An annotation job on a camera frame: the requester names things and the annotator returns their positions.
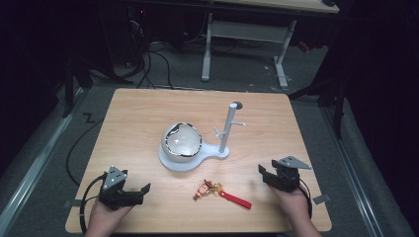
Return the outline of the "black metal stand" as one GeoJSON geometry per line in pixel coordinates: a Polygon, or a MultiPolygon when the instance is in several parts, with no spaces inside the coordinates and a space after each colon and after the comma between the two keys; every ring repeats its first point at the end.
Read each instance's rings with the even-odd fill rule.
{"type": "Polygon", "coordinates": [[[342,75],[344,62],[339,52],[330,46],[311,84],[301,90],[289,94],[290,100],[295,100],[305,95],[317,95],[317,105],[320,108],[334,107],[332,130],[341,138],[341,123],[344,105],[345,80],[342,75]]]}
{"type": "Polygon", "coordinates": [[[67,118],[74,108],[74,81],[77,81],[81,88],[90,89],[93,81],[90,77],[88,67],[84,62],[76,56],[71,56],[65,64],[64,77],[64,113],[63,117],[67,118]]]}

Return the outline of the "white hook stand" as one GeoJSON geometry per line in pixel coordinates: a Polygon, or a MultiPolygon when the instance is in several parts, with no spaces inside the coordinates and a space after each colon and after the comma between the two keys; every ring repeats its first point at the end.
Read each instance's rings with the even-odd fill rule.
{"type": "Polygon", "coordinates": [[[240,102],[232,102],[229,104],[223,131],[214,130],[216,136],[220,139],[220,143],[209,144],[204,142],[202,138],[202,149],[190,162],[176,163],[169,161],[159,145],[158,155],[161,164],[167,169],[175,172],[189,172],[199,167],[208,158],[226,159],[230,153],[229,148],[227,147],[227,140],[231,127],[234,124],[244,125],[244,122],[234,121],[236,111],[241,110],[242,108],[243,105],[240,102]]]}

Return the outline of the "white-framed desk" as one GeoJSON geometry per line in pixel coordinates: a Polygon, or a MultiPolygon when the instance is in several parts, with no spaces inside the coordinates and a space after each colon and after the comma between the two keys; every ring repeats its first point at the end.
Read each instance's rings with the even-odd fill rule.
{"type": "MultiPolygon", "coordinates": [[[[291,14],[319,14],[328,16],[338,14],[340,9],[333,0],[208,0],[211,7],[247,7],[249,10],[279,10],[291,14]]],[[[212,13],[207,16],[206,50],[204,54],[202,80],[210,79],[211,41],[213,38],[233,40],[253,40],[278,43],[279,54],[273,57],[279,86],[288,87],[283,60],[293,36],[296,17],[286,20],[283,26],[274,24],[239,23],[233,20],[215,20],[212,13]]]]}

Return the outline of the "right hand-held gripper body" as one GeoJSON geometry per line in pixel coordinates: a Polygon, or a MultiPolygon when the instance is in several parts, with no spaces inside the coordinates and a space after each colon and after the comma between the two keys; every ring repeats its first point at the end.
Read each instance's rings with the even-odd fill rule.
{"type": "Polygon", "coordinates": [[[299,169],[312,169],[311,165],[302,162],[294,156],[274,159],[271,164],[277,174],[270,174],[268,185],[287,193],[291,193],[299,187],[299,169]]]}

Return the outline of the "person's left hand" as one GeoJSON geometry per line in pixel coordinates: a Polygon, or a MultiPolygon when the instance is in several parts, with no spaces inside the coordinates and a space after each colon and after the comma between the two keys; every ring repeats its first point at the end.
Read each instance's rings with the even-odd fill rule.
{"type": "Polygon", "coordinates": [[[117,210],[112,210],[96,200],[90,213],[87,231],[100,231],[113,234],[131,210],[132,206],[124,206],[117,210]]]}

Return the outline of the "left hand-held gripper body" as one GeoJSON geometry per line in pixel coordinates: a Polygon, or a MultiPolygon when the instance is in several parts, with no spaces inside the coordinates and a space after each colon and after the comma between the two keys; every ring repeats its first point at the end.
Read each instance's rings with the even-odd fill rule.
{"type": "Polygon", "coordinates": [[[121,171],[115,166],[110,167],[99,193],[99,201],[107,208],[117,210],[124,206],[135,206],[143,203],[144,195],[140,198],[126,196],[124,190],[126,177],[127,170],[121,171]]]}

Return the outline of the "person's right hand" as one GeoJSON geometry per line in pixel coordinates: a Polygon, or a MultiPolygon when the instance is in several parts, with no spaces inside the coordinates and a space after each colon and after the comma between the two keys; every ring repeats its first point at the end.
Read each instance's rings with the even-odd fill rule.
{"type": "Polygon", "coordinates": [[[271,191],[278,197],[280,208],[288,218],[291,226],[293,221],[310,220],[308,205],[302,191],[294,190],[291,193],[287,193],[273,187],[271,187],[271,191]]]}

